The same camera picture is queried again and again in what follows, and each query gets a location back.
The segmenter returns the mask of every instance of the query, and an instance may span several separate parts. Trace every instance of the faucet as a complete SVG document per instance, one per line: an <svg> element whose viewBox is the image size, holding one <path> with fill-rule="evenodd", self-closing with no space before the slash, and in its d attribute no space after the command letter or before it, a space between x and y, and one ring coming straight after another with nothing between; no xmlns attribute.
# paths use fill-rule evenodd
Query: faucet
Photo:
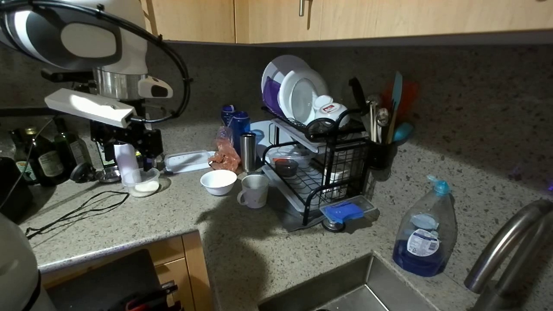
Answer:
<svg viewBox="0 0 553 311"><path fill-rule="evenodd" d="M497 232L482 251L465 279L465 286L481 294L472 311L513 310L520 306L514 298L525 271L531 268L553 224L553 203L537 200L519 210ZM497 282L490 282L496 270L519 245L511 262Z"/></svg>

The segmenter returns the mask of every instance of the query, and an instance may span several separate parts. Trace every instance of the stainless steel sink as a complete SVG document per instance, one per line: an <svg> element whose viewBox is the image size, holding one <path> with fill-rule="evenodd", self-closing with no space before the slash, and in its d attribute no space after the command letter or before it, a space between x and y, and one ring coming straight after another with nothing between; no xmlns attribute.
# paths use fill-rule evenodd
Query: stainless steel sink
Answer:
<svg viewBox="0 0 553 311"><path fill-rule="evenodd" d="M432 311L373 256L310 279L259 305L260 311Z"/></svg>

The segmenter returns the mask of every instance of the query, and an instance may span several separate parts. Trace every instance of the water bottle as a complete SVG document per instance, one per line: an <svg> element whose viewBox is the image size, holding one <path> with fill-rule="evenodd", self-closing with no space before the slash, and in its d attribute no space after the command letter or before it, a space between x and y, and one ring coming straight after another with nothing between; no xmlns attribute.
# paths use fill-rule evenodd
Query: water bottle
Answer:
<svg viewBox="0 0 553 311"><path fill-rule="evenodd" d="M449 185L433 176L428 178L434 189L403 216L392 255L403 270L423 277L444 271L457 241Z"/></svg>
<svg viewBox="0 0 553 311"><path fill-rule="evenodd" d="M224 105L221 108L221 120L224 126L228 126L235 112L234 105Z"/></svg>
<svg viewBox="0 0 553 311"><path fill-rule="evenodd" d="M233 147L240 156L240 136L249 132L249 116L246 111L237 111L232 116L228 126L232 129Z"/></svg>

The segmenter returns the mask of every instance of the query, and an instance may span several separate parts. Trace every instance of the cord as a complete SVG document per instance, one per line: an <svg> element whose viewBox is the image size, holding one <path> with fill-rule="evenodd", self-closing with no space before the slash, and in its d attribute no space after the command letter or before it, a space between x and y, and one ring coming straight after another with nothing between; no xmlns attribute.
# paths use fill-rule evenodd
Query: cord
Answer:
<svg viewBox="0 0 553 311"><path fill-rule="evenodd" d="M159 123L166 120L169 120L171 118L178 118L186 109L188 106L188 102L190 100L190 82L192 81L188 75L188 69L186 68L185 63L183 62L180 55L173 50L166 42L163 41L163 37L160 35L159 37L156 37L149 32L147 32L145 29L135 25L134 23L131 23L125 19L119 18L113 14L109 14L104 12L104 6L99 4L96 9L89 8L89 7L83 7L77 4L72 4L69 2L63 2L58 0L11 0L11 1L0 1L0 12L2 13L8 13L8 12L14 12L14 11L22 11L25 8L31 7L33 10L35 10L37 7L53 7L53 8L64 8L64 9L70 9L73 11L78 11L81 13L85 13L91 16L95 16L98 19L104 19L112 24L123 28L142 39L145 39L151 43L153 43L155 46L160 48L163 52L165 52L169 58L175 63L177 69L179 70L181 77L182 77L182 85L183 85L183 96L182 100L180 102L179 107L176 111L171 111L170 115L156 119L156 120L147 120L145 118L141 117L131 117L131 122L136 123ZM8 33L5 29L4 23L0 25L2 30L4 31L4 34ZM12 44L14 44L13 38L11 35L6 35L8 37L8 40ZM24 51L21 47L18 45L14 46L16 49L18 49L23 54L28 53Z"/></svg>
<svg viewBox="0 0 553 311"><path fill-rule="evenodd" d="M104 193L113 193L114 195L125 195L125 197L123 198L123 200L121 200L121 201L119 201L119 202L117 202L117 203L115 203L115 204L112 204L112 205L110 205L110 206L108 206L108 207L99 208L99 209L90 209L90 210L87 210L87 211L78 213L78 214L76 214L76 215L73 215L74 213L76 213L76 212L78 212L78 211L84 209L84 208L87 206L88 202L90 202L92 199L97 198L98 196L100 196L101 194L104 194ZM98 203L99 201L108 199L108 198L110 198L110 197L112 197L112 196L113 196L113 195L107 196L107 197L105 197L105 198L102 198L102 199L100 199L100 200L97 200L97 201L93 202L92 204ZM36 229L36 228L28 227L28 228L25 230L25 235L27 236L27 239L30 240L30 239L32 239L33 237L37 236L37 235L40 235L40 234L44 234L44 233L49 232L50 230L49 230L49 231L45 231L45 230L48 229L48 228L50 228L50 227L52 227L52 226L54 226L55 224L57 224L57 223L59 223L59 222L61 222L61 221L65 221L65 220L69 220L69 219L72 219L72 218L76 218L76 217L79 217L79 216L82 216L82 215L84 215L84 214L88 214L88 213L94 212L94 211L105 211L105 210L110 211L110 210L112 210L112 209L115 209L115 208L121 206L121 204L123 204L123 203L128 199L128 197L129 197L129 194L126 193L126 192L111 191L111 190L102 191L102 192L100 192L100 193L97 193L97 194L91 196L88 200L86 200L86 201L85 201L83 204L81 204L81 206L79 206L78 208L76 208L76 209L74 209L73 211L71 211L71 212L69 212L69 213L63 215L62 217L60 217L60 218L58 218L58 219L52 221L51 223L49 223L49 224L47 224L47 225L45 225L45 226L42 226L41 228Z"/></svg>
<svg viewBox="0 0 553 311"><path fill-rule="evenodd" d="M33 139L36 139L38 137L38 135L40 135L40 133L42 133L42 131L46 128L46 126L48 126L48 124L50 124L56 117L57 116L54 116L50 120L48 120L48 122L46 122L46 124L43 125L43 127L36 133L36 135L33 137ZM32 151L33 151L33 144L30 144L29 152L27 153L27 160L25 161L25 166L23 167L23 170L21 171L21 174L19 175L19 177L17 178L17 180L13 184L12 188L9 190L8 195L6 195L6 197L4 198L4 201L2 201L2 204L0 204L0 210L2 209L2 207L4 207L4 204L8 201L9 196L12 194L13 190L15 189L15 187L17 186L17 184L21 180L21 177L23 177L23 175L27 171L27 167L29 166L29 159L31 158L31 152Z"/></svg>

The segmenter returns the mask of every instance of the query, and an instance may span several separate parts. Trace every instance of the cabinet handle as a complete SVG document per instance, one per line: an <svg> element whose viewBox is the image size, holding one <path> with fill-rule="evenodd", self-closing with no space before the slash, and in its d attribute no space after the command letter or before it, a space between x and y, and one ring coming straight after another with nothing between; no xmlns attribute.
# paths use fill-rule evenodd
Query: cabinet handle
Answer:
<svg viewBox="0 0 553 311"><path fill-rule="evenodd" d="M304 15L304 10L305 10L305 0L300 0L300 17L302 17Z"/></svg>

